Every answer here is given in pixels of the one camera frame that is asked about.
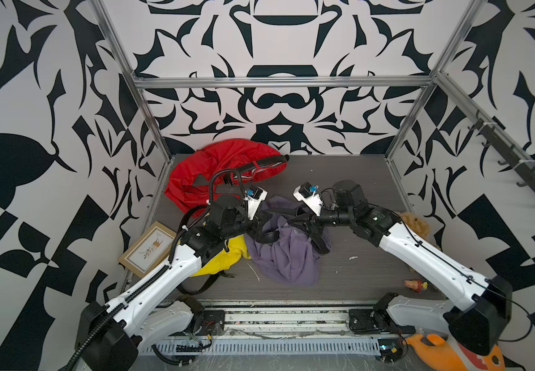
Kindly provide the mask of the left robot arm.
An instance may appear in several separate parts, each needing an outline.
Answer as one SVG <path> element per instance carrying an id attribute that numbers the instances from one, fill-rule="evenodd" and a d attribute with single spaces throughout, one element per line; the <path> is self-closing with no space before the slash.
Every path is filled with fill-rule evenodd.
<path id="1" fill-rule="evenodd" d="M 266 196 L 251 190 L 243 199 L 224 194 L 189 210 L 163 262 L 105 305 L 94 301 L 83 310 L 75 352 L 63 369 L 85 362 L 91 370 L 128 370 L 142 350 L 187 330 L 202 311 L 194 299 L 179 299 L 161 311 L 157 306 L 225 250 L 230 239 L 261 231 L 268 221 L 259 211 Z"/>

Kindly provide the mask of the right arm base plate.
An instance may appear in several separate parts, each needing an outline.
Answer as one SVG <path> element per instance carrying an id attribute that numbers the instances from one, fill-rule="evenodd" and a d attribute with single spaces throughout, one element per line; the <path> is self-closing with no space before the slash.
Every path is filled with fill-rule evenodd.
<path id="1" fill-rule="evenodd" d="M 380 309 L 350 309 L 349 330 L 356 335 L 397 333 L 398 327 L 388 313 Z"/>

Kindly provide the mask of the yellow trousers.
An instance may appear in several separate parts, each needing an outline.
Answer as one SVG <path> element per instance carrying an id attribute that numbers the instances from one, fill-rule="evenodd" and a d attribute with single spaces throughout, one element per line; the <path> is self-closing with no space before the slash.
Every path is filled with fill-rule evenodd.
<path id="1" fill-rule="evenodd" d="M 251 259 L 243 236 L 238 236 L 230 239 L 228 241 L 227 247 L 229 251 L 221 250 L 221 252 L 218 253 L 216 257 L 210 260 L 198 272 L 215 273 L 221 270 L 227 271 L 240 259 Z"/>

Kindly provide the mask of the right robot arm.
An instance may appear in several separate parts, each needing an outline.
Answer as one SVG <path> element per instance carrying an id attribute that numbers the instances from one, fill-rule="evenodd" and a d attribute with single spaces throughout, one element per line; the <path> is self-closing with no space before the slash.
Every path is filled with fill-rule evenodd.
<path id="1" fill-rule="evenodd" d="M 335 183 L 333 194 L 336 205 L 328 209 L 318 186 L 305 182 L 295 189 L 295 199 L 309 207 L 301 217 L 306 226 L 349 227 L 414 268 L 452 303 L 442 314 L 449 334 L 469 351 L 489 355 L 512 318 L 512 285 L 475 272 L 418 237 L 397 213 L 369 203 L 354 181 Z"/>

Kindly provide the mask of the purple trousers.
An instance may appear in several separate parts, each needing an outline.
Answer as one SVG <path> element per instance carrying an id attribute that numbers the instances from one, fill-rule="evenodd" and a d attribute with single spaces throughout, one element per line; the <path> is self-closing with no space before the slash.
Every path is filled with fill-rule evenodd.
<path id="1" fill-rule="evenodd" d="M 332 250 L 332 241 L 324 230 L 313 238 L 304 230 L 289 225 L 290 216 L 272 214 L 270 221 L 262 227 L 262 233 L 278 233 L 278 239 L 270 244 L 260 243 L 245 234 L 244 242 L 250 259 L 260 271 L 275 281 L 299 287 L 313 286 L 319 281 L 319 259 L 316 250 L 323 242 L 325 252 Z"/>

